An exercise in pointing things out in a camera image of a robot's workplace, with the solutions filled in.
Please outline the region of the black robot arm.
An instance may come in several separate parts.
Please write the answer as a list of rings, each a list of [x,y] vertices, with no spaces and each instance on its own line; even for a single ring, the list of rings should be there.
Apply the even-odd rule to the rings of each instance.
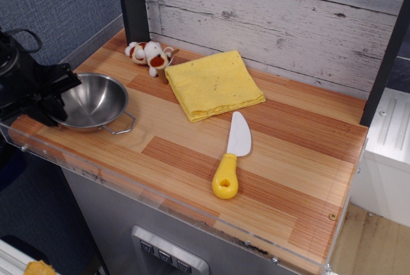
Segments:
[[[67,63],[41,65],[31,56],[42,48],[42,41],[30,30],[37,43],[24,48],[13,38],[23,29],[1,32],[1,120],[20,114],[46,125],[57,126],[66,121],[62,94],[81,84]]]

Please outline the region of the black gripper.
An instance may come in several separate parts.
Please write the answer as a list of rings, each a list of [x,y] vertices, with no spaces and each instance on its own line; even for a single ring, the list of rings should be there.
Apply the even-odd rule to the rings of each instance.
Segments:
[[[16,54],[1,65],[1,120],[25,114],[46,126],[68,117],[62,93],[78,86],[70,65],[40,65],[28,54]]]

